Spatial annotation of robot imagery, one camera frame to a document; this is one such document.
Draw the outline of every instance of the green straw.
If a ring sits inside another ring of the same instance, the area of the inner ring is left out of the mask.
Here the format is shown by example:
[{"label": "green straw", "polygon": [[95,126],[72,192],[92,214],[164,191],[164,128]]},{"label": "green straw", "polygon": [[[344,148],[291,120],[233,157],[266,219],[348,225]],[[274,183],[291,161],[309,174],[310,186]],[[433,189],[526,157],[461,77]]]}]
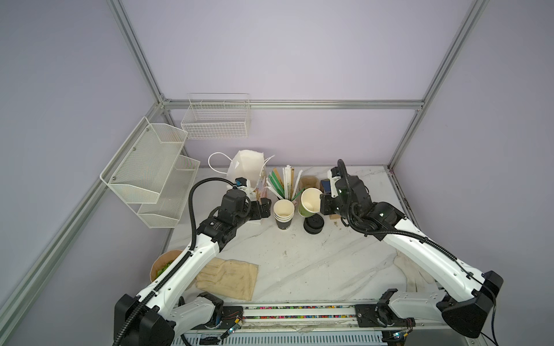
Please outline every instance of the green straw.
[{"label": "green straw", "polygon": [[285,193],[283,192],[283,189],[281,189],[281,184],[279,184],[278,181],[273,177],[273,175],[269,175],[269,180],[271,181],[271,184],[273,185],[273,188],[281,195],[281,197],[285,198]]},{"label": "green straw", "polygon": [[302,189],[302,190],[298,191],[298,193],[291,200],[295,200],[296,197],[298,197],[302,193],[302,191],[304,191],[304,190],[305,189]]}]

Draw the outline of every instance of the green salad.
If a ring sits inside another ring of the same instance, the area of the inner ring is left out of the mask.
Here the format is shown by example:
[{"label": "green salad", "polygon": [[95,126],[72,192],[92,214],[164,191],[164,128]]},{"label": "green salad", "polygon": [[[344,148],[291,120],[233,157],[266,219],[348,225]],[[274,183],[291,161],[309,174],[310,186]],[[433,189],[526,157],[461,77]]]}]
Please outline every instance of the green salad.
[{"label": "green salad", "polygon": [[173,263],[173,261],[169,262],[168,264],[164,265],[163,268],[158,270],[156,278],[158,278],[158,276],[162,275],[162,273],[165,272],[165,270],[171,265],[171,263]]}]

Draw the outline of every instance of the beige glove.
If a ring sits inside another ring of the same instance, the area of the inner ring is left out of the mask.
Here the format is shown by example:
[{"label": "beige glove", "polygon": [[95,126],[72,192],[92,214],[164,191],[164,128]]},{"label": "beige glove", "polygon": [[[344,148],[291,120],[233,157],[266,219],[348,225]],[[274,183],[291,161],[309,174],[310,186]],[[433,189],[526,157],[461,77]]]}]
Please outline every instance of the beige glove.
[{"label": "beige glove", "polygon": [[396,250],[397,256],[394,258],[394,264],[402,270],[406,276],[406,292],[422,292],[428,283],[435,282],[435,279],[418,266],[414,261],[408,258],[402,252]]},{"label": "beige glove", "polygon": [[215,258],[196,276],[196,287],[216,295],[251,301],[257,278],[255,264]]}]

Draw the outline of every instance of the black cup lid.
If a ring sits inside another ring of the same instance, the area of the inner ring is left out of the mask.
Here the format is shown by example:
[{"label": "black cup lid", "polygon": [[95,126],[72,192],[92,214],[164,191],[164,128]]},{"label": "black cup lid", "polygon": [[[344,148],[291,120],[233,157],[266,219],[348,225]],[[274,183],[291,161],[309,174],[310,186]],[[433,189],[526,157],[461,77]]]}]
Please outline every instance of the black cup lid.
[{"label": "black cup lid", "polygon": [[323,217],[319,214],[314,214],[309,218],[304,219],[304,229],[309,234],[318,234],[324,225]]}]

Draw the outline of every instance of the white paper bag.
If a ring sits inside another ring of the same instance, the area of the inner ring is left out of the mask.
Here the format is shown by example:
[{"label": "white paper bag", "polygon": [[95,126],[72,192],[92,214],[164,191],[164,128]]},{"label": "white paper bag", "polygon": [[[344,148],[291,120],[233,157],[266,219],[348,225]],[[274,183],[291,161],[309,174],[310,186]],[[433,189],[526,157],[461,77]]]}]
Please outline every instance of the white paper bag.
[{"label": "white paper bag", "polygon": [[[227,172],[220,172],[212,167],[210,158],[215,154],[221,154],[227,157],[231,164]],[[234,182],[237,178],[246,178],[248,186],[243,189],[250,200],[260,200],[266,197],[265,190],[265,164],[273,157],[264,159],[264,153],[259,153],[253,150],[241,150],[233,159],[222,152],[216,152],[208,157],[208,165],[217,173],[226,174],[227,180]]]}]

